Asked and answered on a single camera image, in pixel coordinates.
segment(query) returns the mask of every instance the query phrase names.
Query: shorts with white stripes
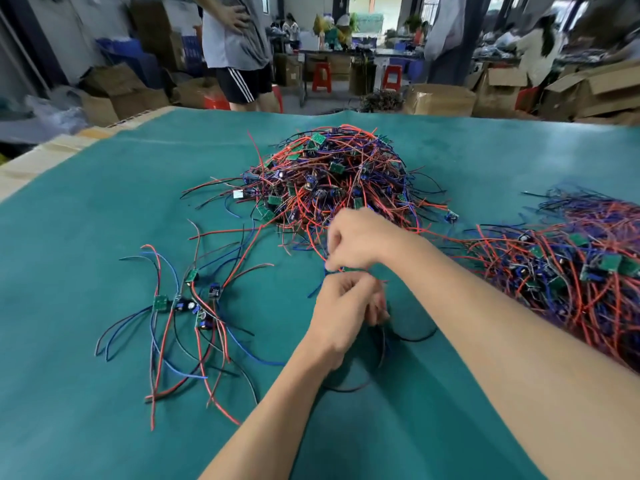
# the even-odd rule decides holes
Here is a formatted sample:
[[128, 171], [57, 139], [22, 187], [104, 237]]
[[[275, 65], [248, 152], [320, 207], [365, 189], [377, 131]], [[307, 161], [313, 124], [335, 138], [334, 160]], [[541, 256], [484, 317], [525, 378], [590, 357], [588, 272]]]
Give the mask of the shorts with white stripes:
[[216, 78], [227, 101], [232, 104], [250, 104], [260, 94], [271, 92], [271, 64], [258, 70], [217, 68]]

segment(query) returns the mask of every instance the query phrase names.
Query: pile of cables on floor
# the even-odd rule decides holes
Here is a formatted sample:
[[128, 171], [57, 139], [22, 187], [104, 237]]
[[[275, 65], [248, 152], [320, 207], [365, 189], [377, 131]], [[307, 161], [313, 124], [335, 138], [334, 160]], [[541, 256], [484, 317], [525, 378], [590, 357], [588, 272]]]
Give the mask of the pile of cables on floor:
[[400, 111], [404, 98], [396, 91], [375, 90], [361, 97], [360, 112]]
[[475, 272], [535, 313], [640, 372], [640, 206], [554, 190], [537, 226], [482, 225], [457, 240]]
[[[225, 290], [242, 275], [254, 270], [273, 266], [263, 263], [243, 269], [246, 257], [263, 229], [274, 224], [282, 235], [281, 247], [291, 255], [291, 251], [315, 251], [326, 259], [326, 229], [336, 213], [349, 207], [358, 209], [367, 206], [388, 218], [391, 222], [412, 232], [422, 230], [422, 220], [455, 222], [458, 216], [447, 210], [441, 203], [428, 201], [430, 194], [442, 194], [436, 182], [418, 170], [407, 171], [403, 161], [394, 151], [391, 142], [384, 136], [377, 136], [359, 128], [342, 125], [340, 127], [316, 128], [288, 138], [279, 145], [279, 151], [262, 158], [260, 165], [252, 167], [240, 177], [212, 179], [182, 193], [182, 198], [204, 187], [220, 185], [222, 192], [202, 202], [197, 209], [220, 199], [227, 211], [235, 217], [230, 203], [249, 202], [251, 227], [213, 230], [201, 232], [191, 222], [196, 234], [190, 240], [196, 241], [192, 263], [179, 279], [175, 268], [167, 259], [146, 244], [148, 250], [139, 255], [123, 258], [140, 259], [151, 263], [157, 279], [156, 289], [150, 305], [129, 315], [110, 326], [100, 337], [95, 354], [104, 354], [106, 361], [113, 358], [110, 348], [117, 336], [127, 330], [127, 326], [148, 316], [150, 331], [149, 379], [150, 394], [146, 402], [151, 404], [151, 428], [155, 427], [156, 403], [185, 389], [189, 381], [202, 382], [207, 395], [207, 406], [213, 404], [224, 416], [235, 424], [239, 421], [223, 407], [216, 398], [216, 391], [223, 377], [242, 375], [252, 391], [257, 404], [259, 397], [251, 379], [231, 358], [228, 340], [235, 342], [238, 349], [252, 360], [270, 366], [282, 366], [284, 362], [269, 362], [256, 357], [243, 345], [244, 337], [252, 337], [250, 330], [241, 327], [224, 313]], [[414, 186], [418, 175], [422, 175], [435, 185], [428, 192]], [[222, 248], [200, 254], [200, 244], [204, 236], [218, 233], [236, 233], [240, 238]], [[175, 291], [167, 292], [166, 268], [171, 273], [170, 280]], [[185, 323], [183, 316], [193, 317], [193, 327], [185, 333], [177, 322]], [[436, 329], [424, 337], [405, 339], [389, 329], [381, 330], [374, 338], [380, 351], [382, 364], [388, 349], [389, 339], [419, 342], [433, 336]], [[188, 370], [181, 370], [168, 350], [174, 350], [173, 343], [192, 362]], [[169, 380], [175, 384], [165, 390], [160, 389], [161, 377], [169, 373]], [[354, 392], [366, 386], [367, 381], [357, 387], [325, 388], [336, 392]]]

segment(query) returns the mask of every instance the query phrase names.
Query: right hand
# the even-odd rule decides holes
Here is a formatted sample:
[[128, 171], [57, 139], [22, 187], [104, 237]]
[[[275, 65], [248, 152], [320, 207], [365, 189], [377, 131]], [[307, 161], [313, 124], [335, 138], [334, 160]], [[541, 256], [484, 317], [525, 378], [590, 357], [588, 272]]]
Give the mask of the right hand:
[[229, 30], [242, 33], [242, 29], [249, 28], [247, 22], [251, 20], [251, 17], [249, 17], [249, 14], [242, 5], [223, 6], [220, 8], [220, 11], [221, 13], [218, 19], [224, 23]]
[[402, 229], [372, 209], [341, 209], [329, 226], [329, 258], [325, 268], [337, 271], [342, 266], [368, 269], [380, 262], [382, 251], [402, 236]]

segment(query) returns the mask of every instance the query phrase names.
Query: forearm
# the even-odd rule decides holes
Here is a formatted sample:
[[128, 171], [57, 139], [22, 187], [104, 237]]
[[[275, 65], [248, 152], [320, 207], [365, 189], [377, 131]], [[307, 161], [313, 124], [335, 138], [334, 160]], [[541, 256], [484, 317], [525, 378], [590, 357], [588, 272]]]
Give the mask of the forearm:
[[265, 398], [201, 479], [288, 478], [309, 412], [329, 370], [326, 357], [303, 339]]
[[194, 0], [208, 14], [220, 20], [222, 3], [220, 0]]
[[640, 380], [404, 233], [383, 263], [412, 290], [549, 478], [632, 477]]

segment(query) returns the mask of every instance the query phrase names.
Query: green tabletop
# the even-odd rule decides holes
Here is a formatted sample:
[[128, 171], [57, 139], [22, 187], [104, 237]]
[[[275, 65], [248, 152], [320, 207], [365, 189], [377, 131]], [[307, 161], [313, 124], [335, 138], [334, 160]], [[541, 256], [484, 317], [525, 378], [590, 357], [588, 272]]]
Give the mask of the green tabletop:
[[[638, 200], [636, 129], [530, 121], [356, 114], [306, 117], [180, 110], [100, 141], [46, 172], [0, 205], [0, 477], [7, 479], [196, 478], [236, 427], [207, 399], [199, 381], [157, 408], [149, 428], [148, 318], [114, 342], [114, 358], [93, 357], [95, 341], [117, 319], [151, 303], [154, 272], [144, 260], [118, 261], [151, 243], [182, 275], [194, 234], [236, 228], [204, 189], [180, 191], [209, 177], [256, 164], [247, 130], [265, 154], [297, 130], [350, 123], [394, 140], [407, 167], [423, 170], [447, 192], [466, 223], [514, 222], [521, 191], [574, 182]], [[420, 185], [428, 185], [426, 179]], [[247, 216], [250, 207], [234, 206]], [[238, 239], [203, 239], [204, 251]], [[312, 312], [307, 295], [320, 283], [315, 253], [288, 256], [274, 229], [263, 231], [249, 273], [225, 292], [229, 317], [252, 330], [245, 342], [266, 360], [286, 360]], [[433, 326], [411, 293], [385, 269], [395, 326]], [[163, 292], [175, 290], [165, 268]], [[192, 315], [177, 317], [193, 347]], [[345, 380], [365, 376], [367, 337]], [[260, 395], [279, 368], [230, 350]], [[171, 346], [183, 369], [193, 365]], [[165, 386], [176, 377], [167, 375]], [[252, 396], [242, 379], [225, 378], [218, 400], [246, 418]], [[421, 344], [394, 342], [373, 383], [355, 394], [325, 393], [312, 413], [293, 472], [296, 479], [537, 479], [527, 455], [503, 425], [441, 333]]]

